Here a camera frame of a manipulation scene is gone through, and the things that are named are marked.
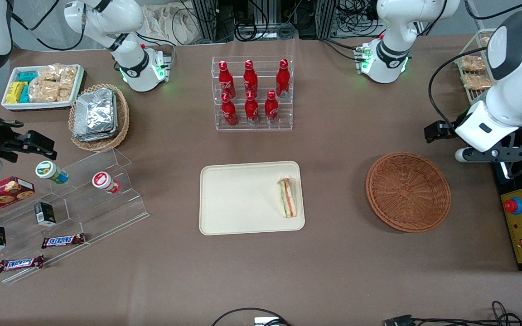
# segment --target wicker basket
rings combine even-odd
[[[130,113],[128,111],[128,103],[126,102],[126,99],[124,98],[124,95],[120,89],[114,85],[102,83],[100,85],[94,85],[84,89],[82,93],[91,93],[92,91],[97,91],[103,87],[109,88],[114,91],[114,93],[116,93],[116,109],[118,110],[118,135],[116,135],[114,138],[94,140],[92,142],[80,142],[74,138],[74,136],[72,136],[72,142],[83,150],[99,152],[107,149],[108,147],[116,148],[116,146],[122,143],[124,137],[126,137],[126,134],[128,133],[128,126],[130,125]],[[68,120],[68,128],[70,128],[72,134],[74,133],[75,106],[76,103],[72,103],[72,107],[70,109],[70,119]]]
[[[392,153],[377,160],[366,177],[374,212],[394,229],[421,233],[448,215],[451,194],[441,171],[424,157]]]

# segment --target aluminum foil packet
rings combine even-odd
[[[81,94],[74,112],[74,138],[81,142],[113,138],[118,134],[116,94],[108,88]]]

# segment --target acrylic bottle rack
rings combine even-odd
[[[126,167],[131,161],[116,149],[91,155],[64,167],[70,177],[64,184],[50,182],[51,193],[43,189],[33,199],[17,202],[0,211],[0,226],[5,228],[6,246],[0,249],[0,261],[35,258],[43,254],[43,269],[80,251],[117,231],[149,216],[138,192],[132,188]],[[92,176],[106,171],[120,182],[116,194],[108,194],[92,185]],[[53,207],[56,225],[36,223],[34,205],[46,202]],[[80,245],[42,249],[44,237],[85,233]],[[2,273],[3,283],[13,283],[40,269],[25,268]]]
[[[267,91],[276,88],[276,77],[279,71],[279,62],[286,58],[289,61],[290,94],[287,98],[277,98],[279,101],[279,121],[275,125],[267,123],[265,117],[265,100]],[[247,123],[245,115],[245,85],[243,74],[245,73],[245,61],[252,60],[253,68],[259,81],[257,102],[259,103],[259,124],[251,126]],[[236,126],[230,126],[223,117],[221,110],[221,86],[219,83],[219,61],[226,61],[231,72],[237,95],[232,102],[235,105],[239,122]],[[292,130],[294,126],[294,60],[292,56],[248,56],[248,57],[213,57],[212,67],[213,106],[215,107],[215,126],[219,131],[255,131],[255,130]]]

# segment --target red aluminum bottle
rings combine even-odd
[[[279,118],[277,117],[278,108],[279,103],[277,103],[275,91],[272,89],[267,92],[267,101],[265,101],[265,117],[267,117],[268,124],[275,125],[279,122]]]
[[[221,98],[223,99],[223,105],[221,105],[221,110],[223,110],[223,117],[225,118],[225,121],[230,126],[236,126],[239,123],[239,119],[237,118],[235,105],[231,102],[229,94],[223,93],[223,95],[221,95]]]
[[[288,66],[289,62],[287,59],[282,58],[282,60],[279,62],[279,72],[277,72],[277,88],[275,89],[277,96],[281,97],[281,99],[290,95],[291,74]]]
[[[247,115],[247,123],[255,126],[259,123],[259,105],[255,101],[252,91],[245,93],[247,101],[245,102],[245,114]]]
[[[259,83],[257,82],[257,72],[253,70],[253,61],[251,60],[245,62],[245,74],[243,74],[243,80],[245,82],[245,91],[251,91],[256,99]]]
[[[235,83],[232,81],[232,74],[227,68],[227,62],[219,61],[219,70],[219,83],[223,93],[229,94],[231,99],[234,99],[237,92],[235,91]]]

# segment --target brown table surface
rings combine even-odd
[[[273,310],[298,326],[381,325],[385,318],[487,318],[491,301],[522,316],[516,271],[490,167],[454,159],[460,140],[426,144],[439,119],[427,97],[432,72],[470,35],[421,37],[394,83],[357,76],[354,64],[318,41],[227,43],[178,48],[170,82],[135,93],[108,51],[17,51],[11,66],[85,67],[86,86],[112,83],[130,105],[119,147],[150,217],[12,285],[0,283],[0,325],[198,325],[234,308]],[[361,44],[364,39],[346,41]],[[222,133],[211,103],[212,56],[295,56],[290,132]],[[458,72],[435,81],[454,118],[468,105]],[[0,115],[56,141],[57,163],[91,154],[70,142],[68,111]],[[446,176],[452,207],[437,229],[400,233],[371,210],[366,173],[380,156],[409,151]],[[34,180],[39,155],[6,163]],[[303,179],[306,224],[295,232],[204,236],[198,229],[199,173],[207,165],[294,160]],[[219,325],[252,325],[253,313]]]

